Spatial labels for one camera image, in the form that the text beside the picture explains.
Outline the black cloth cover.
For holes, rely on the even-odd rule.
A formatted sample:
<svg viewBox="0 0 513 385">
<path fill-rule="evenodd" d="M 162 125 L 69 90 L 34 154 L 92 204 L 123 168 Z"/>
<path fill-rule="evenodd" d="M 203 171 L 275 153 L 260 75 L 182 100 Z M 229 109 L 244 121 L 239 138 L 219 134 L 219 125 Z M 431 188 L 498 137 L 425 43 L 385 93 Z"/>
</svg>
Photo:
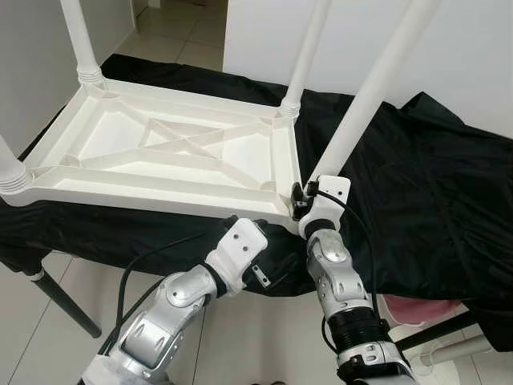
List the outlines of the black cloth cover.
<svg viewBox="0 0 513 385">
<path fill-rule="evenodd" d="M 512 149 L 421 92 L 379 107 L 341 172 L 353 183 L 345 245 L 375 292 L 459 300 L 501 352 L 513 349 Z M 213 217 L 0 201 L 0 263 L 18 273 L 55 250 L 166 276 L 223 234 Z"/>
</svg>

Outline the pink soft object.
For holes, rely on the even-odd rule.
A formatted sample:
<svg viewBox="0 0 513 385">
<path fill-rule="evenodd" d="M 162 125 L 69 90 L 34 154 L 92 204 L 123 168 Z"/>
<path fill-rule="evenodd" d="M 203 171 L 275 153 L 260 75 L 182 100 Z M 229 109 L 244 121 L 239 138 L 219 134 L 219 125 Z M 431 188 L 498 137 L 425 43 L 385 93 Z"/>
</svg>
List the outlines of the pink soft object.
<svg viewBox="0 0 513 385">
<path fill-rule="evenodd" d="M 382 300 L 393 322 L 422 326 L 439 322 L 458 310 L 460 301 L 433 300 L 433 298 L 407 298 L 396 294 L 383 294 Z"/>
</svg>

